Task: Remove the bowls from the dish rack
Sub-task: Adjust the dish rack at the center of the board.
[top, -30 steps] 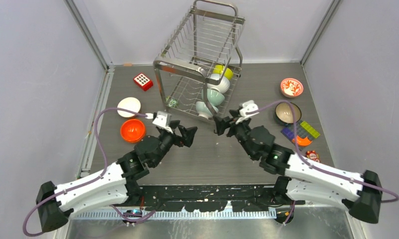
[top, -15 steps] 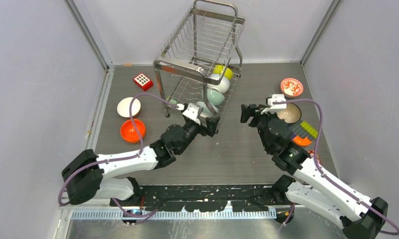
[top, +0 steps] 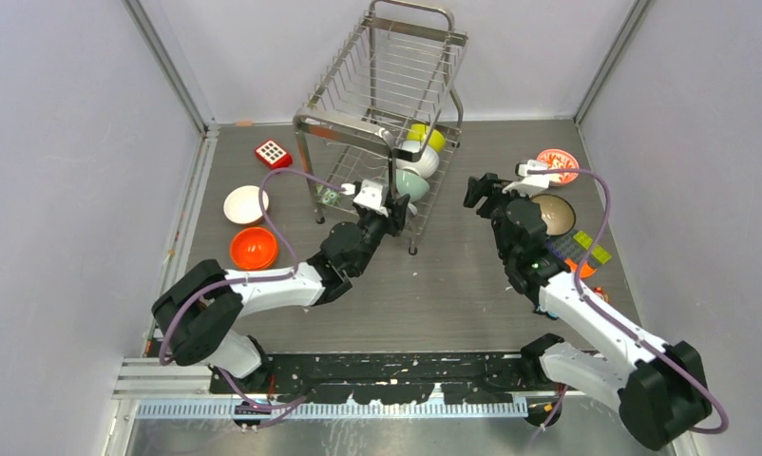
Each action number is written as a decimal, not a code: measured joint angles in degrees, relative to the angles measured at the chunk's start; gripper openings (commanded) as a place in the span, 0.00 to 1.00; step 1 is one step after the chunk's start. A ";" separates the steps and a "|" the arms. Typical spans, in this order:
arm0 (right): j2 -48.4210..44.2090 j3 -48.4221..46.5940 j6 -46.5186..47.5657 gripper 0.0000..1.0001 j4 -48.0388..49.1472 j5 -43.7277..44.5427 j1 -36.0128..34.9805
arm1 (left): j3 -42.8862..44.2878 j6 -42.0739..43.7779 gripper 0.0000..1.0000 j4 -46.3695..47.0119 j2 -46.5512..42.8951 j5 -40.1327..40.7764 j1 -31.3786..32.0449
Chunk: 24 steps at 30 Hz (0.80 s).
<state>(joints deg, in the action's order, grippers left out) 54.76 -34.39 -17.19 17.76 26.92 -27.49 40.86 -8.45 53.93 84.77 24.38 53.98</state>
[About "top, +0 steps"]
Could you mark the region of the dark blue bowl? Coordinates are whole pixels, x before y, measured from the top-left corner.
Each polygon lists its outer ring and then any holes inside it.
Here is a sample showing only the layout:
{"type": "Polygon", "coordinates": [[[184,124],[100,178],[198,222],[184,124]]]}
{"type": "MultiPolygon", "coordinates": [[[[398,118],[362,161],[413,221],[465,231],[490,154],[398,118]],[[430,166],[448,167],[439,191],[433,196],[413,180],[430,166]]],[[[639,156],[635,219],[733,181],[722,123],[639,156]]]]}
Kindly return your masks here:
{"type": "Polygon", "coordinates": [[[532,197],[531,201],[539,206],[549,237],[564,236],[575,227],[576,212],[566,199],[556,195],[540,194],[532,197]]]}

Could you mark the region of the red white patterned bowl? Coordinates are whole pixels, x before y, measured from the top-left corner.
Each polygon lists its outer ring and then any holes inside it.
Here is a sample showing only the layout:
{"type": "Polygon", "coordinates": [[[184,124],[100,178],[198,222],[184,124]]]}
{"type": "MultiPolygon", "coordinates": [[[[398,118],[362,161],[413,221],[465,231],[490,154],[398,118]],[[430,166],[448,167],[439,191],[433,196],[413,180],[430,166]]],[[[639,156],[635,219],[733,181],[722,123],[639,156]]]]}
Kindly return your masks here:
{"type": "MultiPolygon", "coordinates": [[[[536,160],[547,164],[549,169],[577,169],[580,164],[577,159],[569,152],[561,149],[545,149],[540,152],[536,160]]],[[[551,186],[564,186],[577,178],[577,173],[562,172],[549,175],[551,186]]]]}

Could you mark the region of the steel two-tier dish rack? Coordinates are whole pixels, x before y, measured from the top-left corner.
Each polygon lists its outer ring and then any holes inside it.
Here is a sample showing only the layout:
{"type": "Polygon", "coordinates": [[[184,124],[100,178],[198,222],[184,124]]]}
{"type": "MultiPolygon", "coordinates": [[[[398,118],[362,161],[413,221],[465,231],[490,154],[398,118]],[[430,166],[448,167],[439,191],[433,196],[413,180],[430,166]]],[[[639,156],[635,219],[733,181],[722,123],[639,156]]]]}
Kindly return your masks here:
{"type": "Polygon", "coordinates": [[[353,213],[349,197],[338,207],[318,201],[316,186],[373,180],[395,186],[396,160],[416,162],[426,149],[400,150],[416,123],[438,129],[446,138],[440,164],[428,179],[429,192],[414,205],[405,234],[409,253],[419,242],[459,148],[464,107],[455,88],[465,60],[467,34],[458,29],[452,11],[433,1],[372,1],[336,52],[309,99],[293,117],[303,169],[312,173],[311,149],[321,140],[335,152],[331,171],[319,183],[309,183],[314,219],[325,220],[327,209],[353,213]]]}

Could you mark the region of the orange bowl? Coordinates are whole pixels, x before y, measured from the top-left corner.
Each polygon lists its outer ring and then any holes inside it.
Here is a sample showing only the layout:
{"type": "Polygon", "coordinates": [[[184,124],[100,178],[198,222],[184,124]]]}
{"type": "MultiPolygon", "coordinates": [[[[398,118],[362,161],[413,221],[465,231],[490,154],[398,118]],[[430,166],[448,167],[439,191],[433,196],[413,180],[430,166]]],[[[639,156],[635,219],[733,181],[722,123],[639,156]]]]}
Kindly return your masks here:
{"type": "Polygon", "coordinates": [[[238,251],[231,254],[231,259],[238,269],[247,271],[259,271],[270,268],[275,263],[277,256],[277,251],[238,251]]]}
{"type": "Polygon", "coordinates": [[[276,236],[268,229],[260,226],[248,227],[238,232],[231,240],[229,254],[238,251],[271,252],[278,250],[276,236]]]}

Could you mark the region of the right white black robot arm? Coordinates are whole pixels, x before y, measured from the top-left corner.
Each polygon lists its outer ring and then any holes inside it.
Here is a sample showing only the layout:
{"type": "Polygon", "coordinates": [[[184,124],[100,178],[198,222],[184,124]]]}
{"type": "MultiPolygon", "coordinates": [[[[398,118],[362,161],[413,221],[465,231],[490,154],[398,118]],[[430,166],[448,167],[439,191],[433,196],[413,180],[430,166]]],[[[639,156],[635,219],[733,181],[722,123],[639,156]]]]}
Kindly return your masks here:
{"type": "Polygon", "coordinates": [[[521,350],[521,377],[534,390],[551,383],[579,390],[614,410],[628,432],[659,450],[709,417],[699,352],[646,332],[612,308],[547,247],[539,205],[521,182],[493,173],[467,181],[463,205],[491,223],[509,284],[538,314],[556,316],[597,351],[587,354],[547,333],[521,350]]]}

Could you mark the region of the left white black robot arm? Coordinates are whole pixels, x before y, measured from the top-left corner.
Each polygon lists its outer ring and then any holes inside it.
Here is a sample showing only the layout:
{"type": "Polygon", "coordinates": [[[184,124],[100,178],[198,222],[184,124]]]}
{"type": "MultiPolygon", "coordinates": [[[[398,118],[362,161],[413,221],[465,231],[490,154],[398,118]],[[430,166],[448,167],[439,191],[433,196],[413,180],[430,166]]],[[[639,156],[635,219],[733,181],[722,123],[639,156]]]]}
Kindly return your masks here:
{"type": "Polygon", "coordinates": [[[267,357],[254,337],[234,331],[235,323],[250,314],[339,299],[363,275],[384,237],[401,234],[409,205],[407,196],[388,198],[378,210],[358,205],[358,221],[337,223],[319,251],[293,267],[240,271],[214,259],[198,263],[152,306],[163,334],[160,362],[210,365],[244,391],[262,391],[270,378],[267,357]]]}

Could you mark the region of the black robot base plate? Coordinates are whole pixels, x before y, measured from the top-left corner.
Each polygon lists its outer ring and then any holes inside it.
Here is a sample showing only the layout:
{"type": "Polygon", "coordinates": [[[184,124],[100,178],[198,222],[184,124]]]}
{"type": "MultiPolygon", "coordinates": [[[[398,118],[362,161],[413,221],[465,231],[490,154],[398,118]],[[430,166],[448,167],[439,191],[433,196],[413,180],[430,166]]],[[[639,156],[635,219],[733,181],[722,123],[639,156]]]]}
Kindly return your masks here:
{"type": "Polygon", "coordinates": [[[310,404],[503,404],[516,395],[556,398],[561,386],[540,378],[518,352],[276,353],[237,382],[260,399],[310,404]]]}

